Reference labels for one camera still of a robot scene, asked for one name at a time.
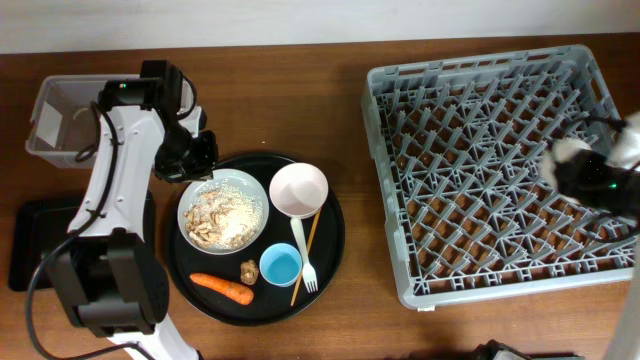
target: wooden stick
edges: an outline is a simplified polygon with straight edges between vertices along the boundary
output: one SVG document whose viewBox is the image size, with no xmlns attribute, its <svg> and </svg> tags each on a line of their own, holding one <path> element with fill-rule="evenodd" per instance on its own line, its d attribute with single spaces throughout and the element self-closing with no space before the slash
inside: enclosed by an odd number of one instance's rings
<svg viewBox="0 0 640 360">
<path fill-rule="evenodd" d="M 311 251 L 311 244 L 313 243 L 313 235 L 316 233 L 316 227 L 318 226 L 318 219 L 320 218 L 320 212 L 322 208 L 318 210 L 316 216 L 313 218 L 313 225 L 311 225 L 311 233 L 309 234 L 309 241 L 307 241 L 307 253 Z M 296 287 L 293 289 L 293 297 L 291 298 L 291 306 L 296 302 L 296 296 L 298 295 L 298 289 L 300 288 L 300 280 L 302 279 L 302 272 L 298 276 L 296 281 Z"/>
</svg>

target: wooden table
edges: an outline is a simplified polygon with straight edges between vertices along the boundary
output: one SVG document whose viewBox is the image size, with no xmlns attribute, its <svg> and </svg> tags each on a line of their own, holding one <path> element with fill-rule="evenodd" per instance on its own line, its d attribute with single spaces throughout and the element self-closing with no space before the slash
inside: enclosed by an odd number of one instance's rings
<svg viewBox="0 0 640 360">
<path fill-rule="evenodd" d="M 0 278 L 6 284 L 16 209 L 28 200 L 82 194 L 89 181 L 89 171 L 57 169 L 24 150 L 42 80 L 54 74 L 137 73 L 143 59 L 169 59 L 196 84 L 222 157 L 269 150 L 318 165 L 347 224 L 344 259 L 333 283 L 313 306 L 282 323 L 225 325 L 198 312 L 172 287 L 171 318 L 205 358 L 397 358 L 472 350 L 490 339 L 527 353 L 601 358 L 628 283 L 431 313 L 400 304 L 360 112 L 366 73 L 376 66 L 576 43 L 593 50 L 620 113 L 638 110 L 640 34 L 0 56 Z M 171 215 L 183 186 L 151 180 L 159 242 L 161 219 Z M 0 288 L 2 358 L 36 357 L 25 330 L 24 300 L 24 293 Z M 42 341 L 55 354 L 109 344 L 72 328 L 51 290 L 37 293 L 35 317 Z"/>
</svg>

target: orange carrot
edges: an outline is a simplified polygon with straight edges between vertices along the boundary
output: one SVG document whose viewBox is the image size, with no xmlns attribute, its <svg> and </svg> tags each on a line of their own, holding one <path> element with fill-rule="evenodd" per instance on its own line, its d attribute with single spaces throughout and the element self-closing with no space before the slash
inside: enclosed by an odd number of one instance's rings
<svg viewBox="0 0 640 360">
<path fill-rule="evenodd" d="M 253 300 L 253 291 L 244 285 L 201 273 L 191 274 L 189 277 L 194 283 L 217 291 L 238 304 L 249 305 Z"/>
</svg>

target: dish rack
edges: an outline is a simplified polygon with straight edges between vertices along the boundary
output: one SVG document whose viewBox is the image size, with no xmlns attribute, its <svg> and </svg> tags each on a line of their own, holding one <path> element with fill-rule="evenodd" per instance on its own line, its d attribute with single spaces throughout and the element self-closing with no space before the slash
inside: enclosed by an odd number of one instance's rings
<svg viewBox="0 0 640 360">
<path fill-rule="evenodd" d="M 410 309 L 628 280 L 632 222 L 601 220 L 538 174 L 572 119 L 620 118 L 580 45 L 371 70 L 362 97 L 398 296 Z M 607 154 L 601 123 L 568 129 Z"/>
</svg>

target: fork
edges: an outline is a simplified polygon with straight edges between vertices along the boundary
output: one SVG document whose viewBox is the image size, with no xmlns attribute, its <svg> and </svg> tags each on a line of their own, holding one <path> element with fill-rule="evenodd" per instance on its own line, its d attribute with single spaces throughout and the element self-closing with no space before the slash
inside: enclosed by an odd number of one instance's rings
<svg viewBox="0 0 640 360">
<path fill-rule="evenodd" d="M 302 280 L 304 280 L 304 286 L 307 288 L 308 293 L 318 291 L 318 278 L 316 276 L 316 270 L 309 262 L 302 221 L 298 218 L 291 218 L 291 229 L 293 230 L 293 236 L 296 238 L 296 244 L 298 244 L 298 250 L 300 250 L 300 256 L 302 257 Z"/>
</svg>

